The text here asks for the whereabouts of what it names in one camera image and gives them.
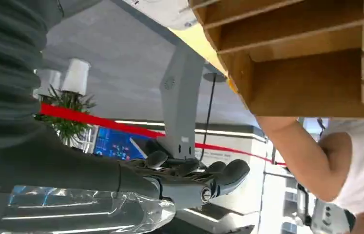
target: white machine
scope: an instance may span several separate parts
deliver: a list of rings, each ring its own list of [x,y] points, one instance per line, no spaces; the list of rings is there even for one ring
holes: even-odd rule
[[[188,0],[123,0],[161,25],[185,30],[197,24]]]
[[[303,224],[314,234],[345,234],[352,231],[355,216],[334,204],[316,199],[314,213],[308,213],[308,192],[298,184],[298,213]]]

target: gray sleeve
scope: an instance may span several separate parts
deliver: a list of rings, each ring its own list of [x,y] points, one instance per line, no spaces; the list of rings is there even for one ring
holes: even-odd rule
[[[61,143],[33,118],[40,51],[48,30],[62,18],[57,0],[0,0],[0,186],[14,185],[137,192],[157,188],[116,160],[90,157]]]
[[[33,120],[40,107],[31,95],[40,86],[33,70],[41,66],[48,30],[61,18],[57,0],[0,0],[0,148],[44,130]]]

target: potted plant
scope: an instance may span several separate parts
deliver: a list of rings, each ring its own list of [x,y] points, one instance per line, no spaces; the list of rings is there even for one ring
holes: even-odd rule
[[[46,104],[89,114],[90,109],[95,106],[92,102],[93,97],[86,96],[87,77],[90,67],[90,64],[86,61],[76,58],[71,59],[61,89],[59,82],[60,74],[57,74],[56,76],[58,77],[58,82],[56,82],[57,87],[54,87],[54,82],[52,82],[52,80],[54,80],[52,78],[54,77],[54,74],[50,73],[50,83],[48,85],[49,88],[47,88],[48,92],[44,93],[45,95],[41,92],[40,100]],[[35,118],[39,121],[51,124],[55,128],[61,141],[69,146],[71,146],[72,143],[79,143],[78,140],[91,128],[90,125],[82,122],[70,121],[57,117],[38,114]]]

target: green plant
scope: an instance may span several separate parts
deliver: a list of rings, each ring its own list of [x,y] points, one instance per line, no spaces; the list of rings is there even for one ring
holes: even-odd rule
[[[50,96],[42,98],[42,101],[47,104],[86,114],[89,114],[90,109],[96,106],[96,104],[92,102],[93,96],[87,97],[67,91],[62,91],[58,94],[52,86],[50,86],[50,88]],[[35,119],[51,124],[57,131],[61,141],[67,145],[70,145],[73,141],[78,142],[78,139],[82,138],[83,134],[91,128],[90,125],[82,122],[41,114],[36,115]]]

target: screw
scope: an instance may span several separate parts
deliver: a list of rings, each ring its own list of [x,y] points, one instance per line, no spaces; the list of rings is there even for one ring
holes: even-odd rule
[[[211,199],[211,191],[209,190],[209,188],[203,188],[202,190],[202,202],[206,203]]]

